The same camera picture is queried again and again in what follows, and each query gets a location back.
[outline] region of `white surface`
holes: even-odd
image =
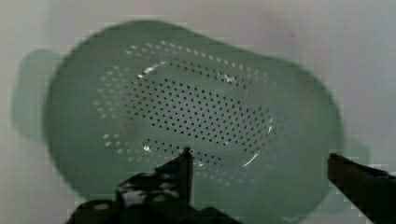
[[[0,223],[64,223],[81,199],[53,171],[43,143],[11,123],[11,96],[23,57],[66,53],[121,21],[159,18],[263,54],[298,61],[339,103],[349,136],[372,150],[371,163],[396,171],[396,13],[393,1],[318,0],[2,0],[0,7]],[[357,209],[317,212],[306,223],[365,223]]]

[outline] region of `colander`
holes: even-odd
[[[112,26],[72,50],[45,123],[51,157],[83,197],[112,198],[190,147],[192,205],[243,223],[307,217],[344,143],[337,107],[309,72],[161,21]]]

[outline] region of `plastic colander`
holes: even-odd
[[[192,205],[243,223],[296,223],[330,187],[343,148],[330,94],[303,68],[159,21],[110,27],[52,80],[46,136],[65,180],[113,198],[130,176],[194,156]]]

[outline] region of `green colander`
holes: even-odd
[[[301,67],[160,21],[77,46],[52,80],[45,123],[51,157],[86,199],[112,199],[190,147],[192,205],[247,224],[307,217],[344,143],[332,97]]]

